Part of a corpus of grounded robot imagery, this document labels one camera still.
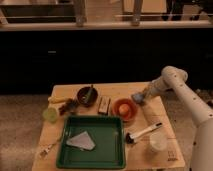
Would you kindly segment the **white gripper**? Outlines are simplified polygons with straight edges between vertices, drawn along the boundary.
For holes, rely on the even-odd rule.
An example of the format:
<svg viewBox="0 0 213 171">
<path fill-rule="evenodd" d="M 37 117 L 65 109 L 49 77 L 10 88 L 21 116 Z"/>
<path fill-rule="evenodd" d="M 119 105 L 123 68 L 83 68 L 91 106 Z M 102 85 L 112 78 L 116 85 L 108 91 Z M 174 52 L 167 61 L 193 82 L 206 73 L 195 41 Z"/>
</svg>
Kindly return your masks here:
<svg viewBox="0 0 213 171">
<path fill-rule="evenodd" d="M 151 81 L 147 87 L 145 87 L 141 93 L 145 94 L 142 99 L 142 103 L 148 103 L 151 98 L 159 96 L 168 88 L 168 85 L 162 78 L 157 78 Z"/>
</svg>

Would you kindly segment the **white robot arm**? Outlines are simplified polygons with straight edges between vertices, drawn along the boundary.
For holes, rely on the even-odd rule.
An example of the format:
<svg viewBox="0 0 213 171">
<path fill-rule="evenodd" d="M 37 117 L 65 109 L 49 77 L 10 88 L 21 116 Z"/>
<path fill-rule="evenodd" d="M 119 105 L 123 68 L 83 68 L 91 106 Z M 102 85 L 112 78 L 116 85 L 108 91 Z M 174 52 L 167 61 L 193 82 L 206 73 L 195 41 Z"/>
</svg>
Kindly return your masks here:
<svg viewBox="0 0 213 171">
<path fill-rule="evenodd" d="M 213 171 L 213 109 L 211 109 L 187 84 L 186 71 L 166 66 L 161 75 L 142 91 L 144 101 L 172 89 L 191 114 L 196 126 L 189 171 Z"/>
</svg>

